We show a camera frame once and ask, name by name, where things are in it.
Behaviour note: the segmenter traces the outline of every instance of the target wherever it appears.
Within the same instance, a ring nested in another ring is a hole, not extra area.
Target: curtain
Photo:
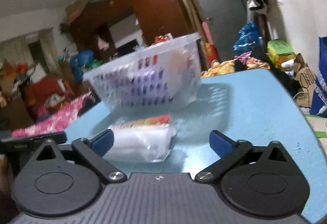
[[[53,73],[62,75],[58,63],[58,54],[53,39],[52,29],[39,31],[39,40],[41,43],[42,53],[49,70]]]
[[[19,63],[34,64],[33,57],[25,41],[25,37],[16,37],[0,43],[0,60],[7,60],[15,66]]]

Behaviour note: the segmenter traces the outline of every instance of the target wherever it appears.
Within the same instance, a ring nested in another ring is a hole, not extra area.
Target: tabletop
[[[246,139],[254,146],[282,142],[310,185],[310,196],[302,215],[311,223],[327,214],[327,163],[320,142],[305,117],[279,81],[266,69],[205,78],[195,102],[189,106],[160,112],[171,114],[178,129],[172,151],[164,162],[125,164],[111,162],[131,172],[188,172],[192,178],[219,160],[209,146],[209,134],[219,130],[233,140]],[[66,130],[68,143],[79,137],[92,138],[112,123],[157,116],[115,116],[101,102]]]

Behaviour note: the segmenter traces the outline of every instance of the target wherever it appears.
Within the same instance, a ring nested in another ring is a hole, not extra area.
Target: blue plastic bag
[[[82,82],[83,79],[83,72],[80,67],[76,67],[73,69],[73,76],[74,76],[74,82],[79,83]]]
[[[317,115],[319,110],[327,105],[327,37],[319,38],[319,72],[315,82],[313,91],[312,104],[310,108],[311,115]],[[327,117],[327,111],[319,115]]]
[[[69,64],[70,64],[70,67],[72,69],[78,67],[78,58],[77,58],[77,55],[75,55],[75,56],[73,56],[73,57],[70,58]]]
[[[77,54],[78,65],[83,66],[94,61],[94,53],[91,50],[83,50]]]
[[[238,41],[233,49],[236,56],[251,51],[256,45],[260,45],[260,34],[254,21],[247,23],[238,32]]]

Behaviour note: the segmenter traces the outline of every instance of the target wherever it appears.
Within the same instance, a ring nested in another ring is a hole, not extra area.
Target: red cloth
[[[22,97],[31,118],[35,121],[37,120],[39,107],[44,106],[44,103],[52,94],[65,95],[58,84],[58,78],[52,75],[47,75],[39,82],[28,84],[23,88]]]
[[[32,125],[25,129],[14,130],[11,133],[11,136],[14,138],[29,137],[65,130],[71,123],[76,121],[77,113],[83,107],[83,100],[88,95],[89,93],[86,93],[76,98],[69,105],[63,107],[56,114],[41,123]]]

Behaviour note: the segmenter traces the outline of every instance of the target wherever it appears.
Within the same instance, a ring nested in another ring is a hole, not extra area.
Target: black circular plate
[[[13,195],[24,212],[46,217],[72,214],[90,205],[99,195],[101,183],[91,170],[61,162],[41,164],[17,176]]]
[[[220,183],[224,197],[239,210],[259,217],[279,218],[297,213],[308,198],[303,175],[283,166],[250,164],[227,172]]]

